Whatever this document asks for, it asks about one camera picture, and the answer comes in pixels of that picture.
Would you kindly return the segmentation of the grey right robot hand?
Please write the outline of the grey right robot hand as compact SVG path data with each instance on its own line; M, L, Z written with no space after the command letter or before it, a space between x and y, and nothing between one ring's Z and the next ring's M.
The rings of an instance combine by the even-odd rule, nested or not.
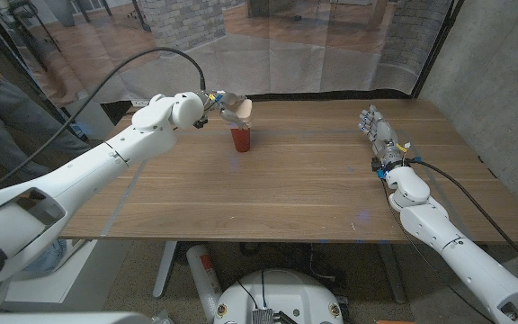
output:
M358 127L368 137L375 154L371 162L373 172L386 174L394 168L406 166L406 153L411 144L398 140L397 133L375 105L362 110Z

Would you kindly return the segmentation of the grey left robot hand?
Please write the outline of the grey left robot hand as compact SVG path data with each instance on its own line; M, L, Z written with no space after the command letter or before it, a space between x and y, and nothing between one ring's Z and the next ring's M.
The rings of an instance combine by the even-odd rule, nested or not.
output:
M209 113L217 111L228 128L249 130L253 120L252 109L253 103L245 95L215 91L207 95L201 119L207 121Z

